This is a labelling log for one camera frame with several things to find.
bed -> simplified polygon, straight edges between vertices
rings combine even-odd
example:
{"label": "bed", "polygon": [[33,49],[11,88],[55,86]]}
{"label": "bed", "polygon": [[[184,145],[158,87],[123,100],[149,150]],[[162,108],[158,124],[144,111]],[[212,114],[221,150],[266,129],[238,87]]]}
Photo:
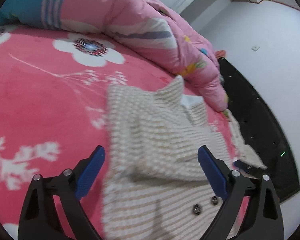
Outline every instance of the bed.
{"label": "bed", "polygon": [[[89,54],[61,39],[92,39],[104,49],[98,67],[88,67]],[[106,90],[109,84],[163,88],[173,80],[155,64],[104,35],[48,31],[24,25],[0,27],[0,222],[12,236],[29,181],[36,173],[56,176],[87,158],[97,145],[109,150]],[[185,94],[196,91],[186,83]],[[236,155],[228,121],[207,106],[209,123]],[[109,159],[88,196],[81,201],[102,235],[101,185]],[[71,230],[64,225],[71,236]]]}

blue gripper pad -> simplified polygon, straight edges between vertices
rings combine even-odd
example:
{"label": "blue gripper pad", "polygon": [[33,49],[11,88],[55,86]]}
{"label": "blue gripper pad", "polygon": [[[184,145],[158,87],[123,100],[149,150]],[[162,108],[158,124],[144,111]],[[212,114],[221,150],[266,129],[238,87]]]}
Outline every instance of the blue gripper pad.
{"label": "blue gripper pad", "polygon": [[198,150],[198,161],[216,196],[225,201],[228,198],[227,181],[204,147],[200,147]]}
{"label": "blue gripper pad", "polygon": [[80,200],[88,194],[94,180],[101,170],[103,163],[105,162],[105,158],[106,153],[103,147],[99,147],[92,153],[89,164],[77,180],[77,189],[74,192],[77,200]]}

white flower print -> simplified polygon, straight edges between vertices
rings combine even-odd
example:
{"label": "white flower print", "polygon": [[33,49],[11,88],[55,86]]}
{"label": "white flower print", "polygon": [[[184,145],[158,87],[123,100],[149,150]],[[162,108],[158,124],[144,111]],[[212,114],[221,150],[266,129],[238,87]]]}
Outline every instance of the white flower print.
{"label": "white flower print", "polygon": [[98,73],[97,70],[86,69],[70,74],[55,74],[16,58],[11,54],[9,55],[13,59],[50,74],[67,84],[74,91],[79,103],[85,107],[91,124],[97,130],[103,129],[106,125],[106,113],[104,109],[100,108],[100,103],[92,100],[87,94],[92,93],[98,97],[106,98],[105,89],[107,86],[104,86],[102,83],[128,85],[127,77],[121,71],[115,71],[113,74],[103,74]]}
{"label": "white flower print", "polygon": [[89,67],[103,67],[107,61],[123,64],[125,59],[109,41],[69,33],[68,39],[53,41],[55,49],[72,53],[74,60]]}
{"label": "white flower print", "polygon": [[11,34],[9,32],[16,28],[15,25],[5,25],[0,27],[0,44],[10,39]]}
{"label": "white flower print", "polygon": [[[5,149],[4,143],[5,138],[0,137],[0,151]],[[57,142],[45,142],[34,147],[20,146],[13,159],[4,159],[0,155],[0,182],[5,182],[8,190],[18,190],[22,183],[31,181],[39,171],[28,167],[31,160],[41,158],[53,162],[59,153]]]}

pink quilt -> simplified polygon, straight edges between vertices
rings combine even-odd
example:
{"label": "pink quilt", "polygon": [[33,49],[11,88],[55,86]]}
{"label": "pink quilt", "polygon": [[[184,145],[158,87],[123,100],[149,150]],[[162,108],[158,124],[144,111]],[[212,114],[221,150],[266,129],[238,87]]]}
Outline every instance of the pink quilt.
{"label": "pink quilt", "polygon": [[[6,0],[0,25],[19,20],[37,28],[105,33],[188,80],[215,111],[227,108],[211,43],[159,0]],[[97,66],[95,61],[87,66]]]}
{"label": "pink quilt", "polygon": [[[97,62],[91,67],[91,61]],[[87,158],[97,145],[109,149],[106,89],[109,84],[154,91],[173,77],[103,35],[25,26],[0,27],[0,222],[16,236],[29,181],[56,176]],[[196,91],[186,84],[185,94]],[[231,157],[228,122],[207,107]],[[96,230],[101,225],[101,184],[109,159],[81,204]],[[71,230],[63,223],[65,231]]]}

comforter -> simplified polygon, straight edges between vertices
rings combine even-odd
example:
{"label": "comforter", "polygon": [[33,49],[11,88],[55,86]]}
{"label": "comforter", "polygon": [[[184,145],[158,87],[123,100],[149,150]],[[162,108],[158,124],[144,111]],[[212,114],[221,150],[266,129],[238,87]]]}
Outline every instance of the comforter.
{"label": "comforter", "polygon": [[[159,0],[6,0],[0,9],[0,25],[16,20],[51,30],[103,32],[183,76],[215,111],[227,108],[212,45]],[[100,43],[76,42],[91,55],[102,55]],[[97,57],[89,62],[90,67],[101,66]]]}

